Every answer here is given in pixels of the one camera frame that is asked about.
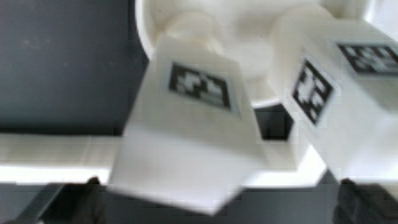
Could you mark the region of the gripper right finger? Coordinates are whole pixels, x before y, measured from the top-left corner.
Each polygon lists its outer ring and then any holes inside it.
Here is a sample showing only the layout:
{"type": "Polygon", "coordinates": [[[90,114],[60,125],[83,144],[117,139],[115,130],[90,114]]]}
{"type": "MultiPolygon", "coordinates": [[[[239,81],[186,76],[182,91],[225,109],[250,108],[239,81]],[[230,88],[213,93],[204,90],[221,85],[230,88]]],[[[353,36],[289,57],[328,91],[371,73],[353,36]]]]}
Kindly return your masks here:
{"type": "Polygon", "coordinates": [[[398,200],[378,184],[341,180],[332,224],[398,224],[398,200]]]}

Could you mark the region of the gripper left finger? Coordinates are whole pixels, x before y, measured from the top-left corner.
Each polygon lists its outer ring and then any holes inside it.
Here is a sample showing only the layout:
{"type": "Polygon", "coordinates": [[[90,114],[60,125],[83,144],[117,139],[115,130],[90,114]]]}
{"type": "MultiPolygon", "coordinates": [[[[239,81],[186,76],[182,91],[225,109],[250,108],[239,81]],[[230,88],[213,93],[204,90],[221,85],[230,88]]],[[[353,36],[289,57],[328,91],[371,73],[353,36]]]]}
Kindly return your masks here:
{"type": "Polygon", "coordinates": [[[85,183],[47,184],[21,211],[15,224],[106,224],[102,186],[85,183]]]}

